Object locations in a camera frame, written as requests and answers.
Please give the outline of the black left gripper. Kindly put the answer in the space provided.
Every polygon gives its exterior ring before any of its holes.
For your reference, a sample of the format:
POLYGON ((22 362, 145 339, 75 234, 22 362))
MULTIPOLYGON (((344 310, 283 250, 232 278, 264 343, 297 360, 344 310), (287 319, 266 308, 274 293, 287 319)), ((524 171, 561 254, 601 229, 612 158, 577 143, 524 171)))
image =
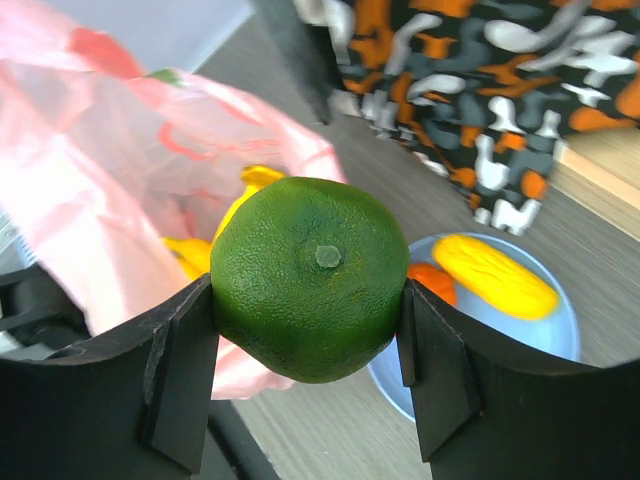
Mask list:
POLYGON ((86 353, 83 311, 40 266, 1 276, 1 358, 44 360, 86 353))

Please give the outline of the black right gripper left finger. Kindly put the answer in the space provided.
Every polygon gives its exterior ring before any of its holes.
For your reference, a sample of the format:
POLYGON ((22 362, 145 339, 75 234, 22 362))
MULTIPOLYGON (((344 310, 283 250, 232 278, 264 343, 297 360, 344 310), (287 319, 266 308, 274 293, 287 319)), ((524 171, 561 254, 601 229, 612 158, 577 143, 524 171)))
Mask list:
POLYGON ((5 479, 188 479, 201 468, 218 333, 194 281, 44 360, 1 363, 5 479))

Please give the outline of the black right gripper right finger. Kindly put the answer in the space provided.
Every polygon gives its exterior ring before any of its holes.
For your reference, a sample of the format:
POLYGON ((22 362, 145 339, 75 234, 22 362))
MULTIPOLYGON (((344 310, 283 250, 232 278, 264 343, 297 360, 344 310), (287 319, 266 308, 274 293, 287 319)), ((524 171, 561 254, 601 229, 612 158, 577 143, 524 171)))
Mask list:
POLYGON ((639 364, 534 349, 415 281, 397 333, 421 456, 436 479, 635 479, 639 364))

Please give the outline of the yellow mango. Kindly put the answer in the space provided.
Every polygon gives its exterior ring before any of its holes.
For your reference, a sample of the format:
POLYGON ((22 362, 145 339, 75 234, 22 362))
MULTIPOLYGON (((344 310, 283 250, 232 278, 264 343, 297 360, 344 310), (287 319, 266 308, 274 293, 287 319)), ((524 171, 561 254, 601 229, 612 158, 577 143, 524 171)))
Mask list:
POLYGON ((539 276, 475 237, 444 236, 432 255, 454 280, 504 314, 537 321, 559 303, 558 293, 539 276))

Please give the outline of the pink peach plastic bag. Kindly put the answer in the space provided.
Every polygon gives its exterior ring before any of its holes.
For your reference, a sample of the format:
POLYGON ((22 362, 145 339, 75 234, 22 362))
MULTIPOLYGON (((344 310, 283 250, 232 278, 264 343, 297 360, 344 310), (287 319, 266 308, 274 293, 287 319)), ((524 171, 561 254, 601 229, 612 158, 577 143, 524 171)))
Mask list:
POLYGON ((40 1, 1 5, 1 207, 92 335, 186 286, 166 238, 211 240, 264 165, 342 181, 333 147, 258 97, 146 74, 40 1))

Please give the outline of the yellow banana bunch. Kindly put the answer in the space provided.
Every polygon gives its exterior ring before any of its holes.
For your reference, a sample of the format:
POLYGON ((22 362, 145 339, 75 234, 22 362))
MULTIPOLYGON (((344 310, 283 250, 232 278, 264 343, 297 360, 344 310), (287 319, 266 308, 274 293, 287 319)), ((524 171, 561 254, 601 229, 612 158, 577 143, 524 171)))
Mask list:
POLYGON ((264 165, 251 165, 244 168, 240 178, 245 184, 245 190, 242 195, 238 197, 226 211, 216 230, 212 243, 215 243, 219 235, 223 232, 225 227, 231 221, 232 217, 242 204, 244 204, 255 193, 273 184, 274 182, 285 178, 286 176, 286 173, 264 165))

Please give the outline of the green orange citrus fruit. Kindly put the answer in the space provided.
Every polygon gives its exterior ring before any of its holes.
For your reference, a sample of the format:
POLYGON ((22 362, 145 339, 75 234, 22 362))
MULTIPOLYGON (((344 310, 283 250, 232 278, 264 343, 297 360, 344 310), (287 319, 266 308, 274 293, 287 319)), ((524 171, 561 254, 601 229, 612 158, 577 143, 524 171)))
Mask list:
POLYGON ((393 339, 409 260, 399 223, 375 197, 287 177, 250 197, 216 239, 213 317, 273 372, 333 382, 393 339))

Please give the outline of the single yellow banana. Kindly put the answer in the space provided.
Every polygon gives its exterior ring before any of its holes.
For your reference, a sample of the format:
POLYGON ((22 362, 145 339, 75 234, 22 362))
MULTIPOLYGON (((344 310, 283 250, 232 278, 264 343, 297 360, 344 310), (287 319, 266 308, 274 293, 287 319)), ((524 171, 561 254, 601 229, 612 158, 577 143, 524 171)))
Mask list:
POLYGON ((163 237, 162 240, 190 280, 195 280, 210 271, 210 243, 198 238, 163 237))

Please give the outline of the light blue plate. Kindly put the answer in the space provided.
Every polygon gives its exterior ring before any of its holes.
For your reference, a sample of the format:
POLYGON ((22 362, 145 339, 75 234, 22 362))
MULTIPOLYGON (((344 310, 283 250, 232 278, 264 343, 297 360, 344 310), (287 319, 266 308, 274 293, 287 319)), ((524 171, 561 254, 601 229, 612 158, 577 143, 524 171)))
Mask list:
MULTIPOLYGON (((470 232, 532 271, 559 295, 554 311, 539 321, 525 321, 500 312, 467 288, 457 285, 456 308, 483 324, 535 349, 578 361, 581 355, 579 324, 566 292, 554 275, 534 256, 515 244, 495 236, 470 232)), ((403 385, 397 344, 389 346, 368 365, 367 370, 386 400, 405 418, 415 420, 411 391, 403 385)))

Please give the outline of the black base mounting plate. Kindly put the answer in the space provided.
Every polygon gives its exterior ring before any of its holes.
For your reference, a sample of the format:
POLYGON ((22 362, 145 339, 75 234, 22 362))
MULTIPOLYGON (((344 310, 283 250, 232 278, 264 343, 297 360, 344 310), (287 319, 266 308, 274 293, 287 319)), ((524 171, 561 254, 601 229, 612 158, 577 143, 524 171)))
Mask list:
POLYGON ((200 474, 204 480, 279 480, 243 419, 228 400, 210 403, 200 474))

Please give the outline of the wooden clothes rack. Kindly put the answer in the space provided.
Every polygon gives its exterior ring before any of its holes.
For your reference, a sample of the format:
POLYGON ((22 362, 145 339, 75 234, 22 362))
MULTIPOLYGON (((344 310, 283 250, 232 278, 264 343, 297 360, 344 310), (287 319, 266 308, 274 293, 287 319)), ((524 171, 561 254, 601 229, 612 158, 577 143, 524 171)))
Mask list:
POLYGON ((574 135, 552 185, 619 230, 639 237, 639 129, 574 135))

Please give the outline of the orange camouflage cloth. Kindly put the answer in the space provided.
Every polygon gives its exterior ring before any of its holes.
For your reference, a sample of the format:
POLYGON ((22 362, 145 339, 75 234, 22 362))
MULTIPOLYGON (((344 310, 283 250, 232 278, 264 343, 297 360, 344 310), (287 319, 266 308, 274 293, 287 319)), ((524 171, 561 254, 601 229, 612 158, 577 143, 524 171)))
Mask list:
POLYGON ((299 1, 356 113, 514 235, 570 135, 639 120, 635 1, 299 1))

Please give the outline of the zebra pattern cloth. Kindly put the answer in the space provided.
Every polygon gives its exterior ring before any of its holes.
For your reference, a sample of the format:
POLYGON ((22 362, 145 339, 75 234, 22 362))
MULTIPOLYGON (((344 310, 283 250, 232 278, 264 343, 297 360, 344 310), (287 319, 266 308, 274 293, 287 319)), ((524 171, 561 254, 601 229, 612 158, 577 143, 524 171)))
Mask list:
POLYGON ((330 98, 343 88, 323 1, 254 0, 252 7, 317 121, 332 120, 330 98))

